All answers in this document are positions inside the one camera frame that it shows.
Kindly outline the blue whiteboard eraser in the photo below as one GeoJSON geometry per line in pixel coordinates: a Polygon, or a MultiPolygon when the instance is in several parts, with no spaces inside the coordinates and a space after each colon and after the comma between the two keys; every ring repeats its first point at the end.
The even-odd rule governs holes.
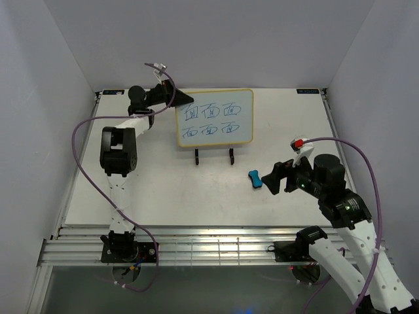
{"type": "Polygon", "coordinates": [[[259,176],[259,172],[256,169],[249,171],[248,177],[254,189],[258,189],[263,186],[263,182],[259,176]]]}

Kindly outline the yellow framed small whiteboard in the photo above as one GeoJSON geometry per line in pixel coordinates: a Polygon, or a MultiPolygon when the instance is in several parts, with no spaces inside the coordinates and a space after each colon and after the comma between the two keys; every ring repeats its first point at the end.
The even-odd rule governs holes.
{"type": "Polygon", "coordinates": [[[188,92],[194,101],[175,108],[182,148],[241,145],[254,138],[255,96],[251,89],[188,92]]]}

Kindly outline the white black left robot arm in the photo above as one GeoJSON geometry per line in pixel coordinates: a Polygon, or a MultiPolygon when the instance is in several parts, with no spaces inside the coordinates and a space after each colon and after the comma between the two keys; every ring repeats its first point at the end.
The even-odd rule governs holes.
{"type": "Polygon", "coordinates": [[[128,90],[131,116],[123,123],[102,129],[100,166],[109,183],[110,200],[116,205],[111,214],[109,233],[102,235],[103,263],[136,263],[141,257],[148,263],[156,262],[156,254],[147,256],[151,244],[136,241],[136,225],[132,222],[131,176],[137,166],[137,138],[150,130],[154,124],[154,105],[166,104],[178,107],[191,104],[194,99],[163,80],[154,88],[145,91],[140,86],[128,90]]]}

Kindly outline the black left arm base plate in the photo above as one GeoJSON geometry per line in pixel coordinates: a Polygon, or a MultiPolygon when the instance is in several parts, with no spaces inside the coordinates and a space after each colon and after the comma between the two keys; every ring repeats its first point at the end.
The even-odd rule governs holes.
{"type": "Polygon", "coordinates": [[[142,260],[143,263],[154,264],[157,261],[156,249],[151,241],[133,241],[125,243],[113,243],[109,241],[103,244],[100,262],[104,264],[135,264],[142,260]]]}

